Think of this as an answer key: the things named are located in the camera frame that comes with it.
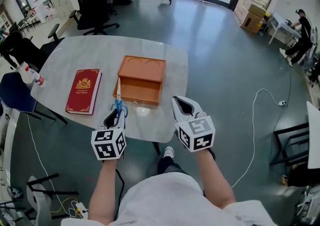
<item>white bottle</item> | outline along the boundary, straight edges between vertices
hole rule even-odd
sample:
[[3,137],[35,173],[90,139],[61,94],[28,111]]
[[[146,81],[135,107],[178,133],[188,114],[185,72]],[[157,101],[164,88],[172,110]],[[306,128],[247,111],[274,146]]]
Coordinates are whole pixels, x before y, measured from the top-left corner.
[[34,69],[26,66],[25,70],[29,73],[32,81],[37,83],[40,87],[43,87],[46,84],[45,80]]

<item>blue chair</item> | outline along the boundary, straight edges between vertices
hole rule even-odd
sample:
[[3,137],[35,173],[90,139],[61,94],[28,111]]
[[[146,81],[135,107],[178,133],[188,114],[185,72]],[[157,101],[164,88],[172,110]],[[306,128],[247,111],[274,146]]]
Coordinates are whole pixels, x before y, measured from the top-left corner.
[[56,120],[36,110],[37,101],[31,96],[30,90],[18,72],[4,74],[0,82],[0,99],[7,107],[17,109],[36,119],[41,120],[40,117],[33,115],[32,112],[51,120]]

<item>orange wooden box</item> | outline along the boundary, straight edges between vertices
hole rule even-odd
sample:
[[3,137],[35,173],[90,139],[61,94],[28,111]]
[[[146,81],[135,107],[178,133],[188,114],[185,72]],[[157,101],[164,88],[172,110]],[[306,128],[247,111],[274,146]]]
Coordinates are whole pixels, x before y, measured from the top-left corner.
[[[121,98],[158,106],[165,70],[165,60],[125,56],[118,71]],[[115,98],[117,87],[118,81],[113,91]]]

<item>blue scissors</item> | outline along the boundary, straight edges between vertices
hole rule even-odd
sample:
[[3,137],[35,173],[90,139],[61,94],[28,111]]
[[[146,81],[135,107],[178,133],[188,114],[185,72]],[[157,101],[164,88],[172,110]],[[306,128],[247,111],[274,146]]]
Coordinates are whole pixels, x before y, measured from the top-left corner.
[[124,105],[124,101],[121,99],[121,83],[120,83],[120,77],[118,78],[118,87],[116,90],[116,99],[114,103],[111,105],[111,110],[114,109],[114,106],[116,107],[116,112],[118,115],[120,115],[120,112],[123,108],[125,108],[126,113],[124,114],[124,117],[128,116],[128,107]]

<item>scissors blade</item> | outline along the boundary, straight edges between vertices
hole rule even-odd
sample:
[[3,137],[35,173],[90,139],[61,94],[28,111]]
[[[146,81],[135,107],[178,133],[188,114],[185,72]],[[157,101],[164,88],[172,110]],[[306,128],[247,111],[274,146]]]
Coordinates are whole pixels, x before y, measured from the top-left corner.
[[116,90],[116,99],[118,101],[121,100],[121,83],[120,83],[120,77],[118,77],[118,87],[117,87],[117,90]]

